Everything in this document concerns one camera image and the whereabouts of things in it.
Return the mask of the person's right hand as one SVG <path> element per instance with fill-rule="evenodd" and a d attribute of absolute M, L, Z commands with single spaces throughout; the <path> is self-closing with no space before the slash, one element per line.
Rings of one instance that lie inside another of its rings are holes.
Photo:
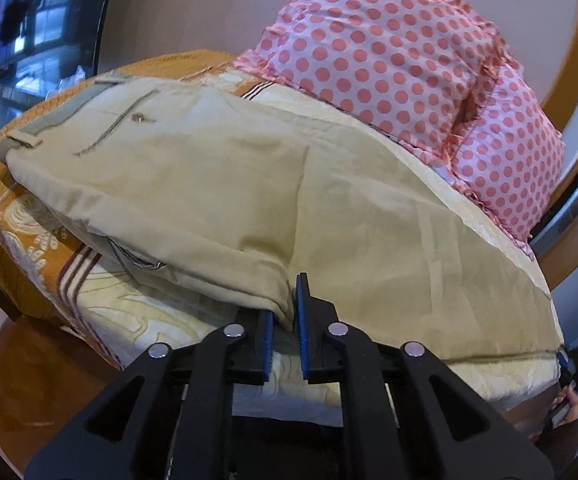
<path fill-rule="evenodd" d="M 578 394 L 567 386 L 560 390 L 552 404 L 552 423 L 554 427 L 570 424 L 578 419 Z"/>

